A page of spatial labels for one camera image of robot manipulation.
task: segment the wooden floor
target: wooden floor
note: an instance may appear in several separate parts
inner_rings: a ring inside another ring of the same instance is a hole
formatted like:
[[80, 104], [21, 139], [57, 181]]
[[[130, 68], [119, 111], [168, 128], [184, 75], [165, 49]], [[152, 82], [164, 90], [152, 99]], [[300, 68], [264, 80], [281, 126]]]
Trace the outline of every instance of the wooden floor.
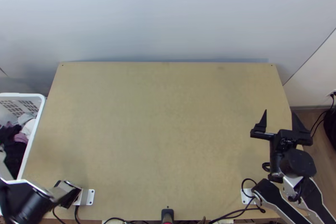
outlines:
[[[310, 129], [318, 118], [321, 112], [324, 110], [302, 110], [296, 111], [303, 124]], [[322, 125], [316, 131], [314, 136], [314, 144], [311, 147], [304, 147], [314, 159], [317, 174], [314, 176], [314, 180], [322, 191], [324, 204], [329, 211], [336, 217], [336, 151], [331, 146], [324, 128]], [[253, 220], [254, 223], [269, 223], [269, 220]], [[76, 224], [74, 220], [65, 220], [66, 224]], [[54, 219], [44, 219], [42, 224], [59, 224]], [[101, 221], [81, 221], [81, 224], [101, 224]]]

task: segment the table top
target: table top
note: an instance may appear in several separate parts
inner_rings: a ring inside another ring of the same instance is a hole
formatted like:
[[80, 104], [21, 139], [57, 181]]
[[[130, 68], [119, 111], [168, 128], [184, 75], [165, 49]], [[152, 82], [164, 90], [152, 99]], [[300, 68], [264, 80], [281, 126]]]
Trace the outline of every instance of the table top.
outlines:
[[24, 178], [95, 189], [81, 219], [159, 220], [167, 207], [177, 220], [214, 219], [244, 208], [244, 178], [267, 177], [269, 144], [249, 137], [265, 109], [268, 132], [291, 129], [268, 63], [61, 63]]

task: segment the white laundry basket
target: white laundry basket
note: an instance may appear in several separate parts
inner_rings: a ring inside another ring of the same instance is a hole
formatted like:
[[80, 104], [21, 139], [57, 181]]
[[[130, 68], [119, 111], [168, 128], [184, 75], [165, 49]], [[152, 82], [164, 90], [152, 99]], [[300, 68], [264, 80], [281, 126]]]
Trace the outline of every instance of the white laundry basket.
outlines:
[[22, 178], [24, 168], [29, 156], [30, 149], [35, 137], [36, 129], [41, 118], [46, 98], [40, 94], [21, 94], [21, 93], [0, 93], [0, 124], [6, 124], [8, 121], [13, 124], [17, 122], [18, 117], [24, 113], [37, 112], [35, 125], [31, 132], [26, 151], [22, 160], [17, 179]]

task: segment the white wall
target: white wall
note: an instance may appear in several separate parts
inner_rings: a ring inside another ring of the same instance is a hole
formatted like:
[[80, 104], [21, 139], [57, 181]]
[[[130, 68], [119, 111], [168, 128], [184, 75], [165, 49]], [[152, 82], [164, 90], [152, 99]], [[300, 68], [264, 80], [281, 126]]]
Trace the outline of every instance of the white wall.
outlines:
[[336, 90], [336, 32], [283, 87], [290, 106], [332, 104], [326, 95]]
[[256, 61], [284, 83], [335, 0], [0, 0], [0, 67], [42, 93], [60, 61]]

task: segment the pink cloth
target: pink cloth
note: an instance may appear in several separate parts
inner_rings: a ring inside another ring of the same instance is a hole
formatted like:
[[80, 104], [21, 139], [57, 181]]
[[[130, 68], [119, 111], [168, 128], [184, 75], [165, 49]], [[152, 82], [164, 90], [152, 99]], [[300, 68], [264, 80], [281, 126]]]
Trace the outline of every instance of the pink cloth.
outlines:
[[24, 133], [18, 133], [14, 136], [14, 141], [15, 142], [23, 142], [25, 144], [28, 143], [28, 138], [26, 137], [26, 135]]

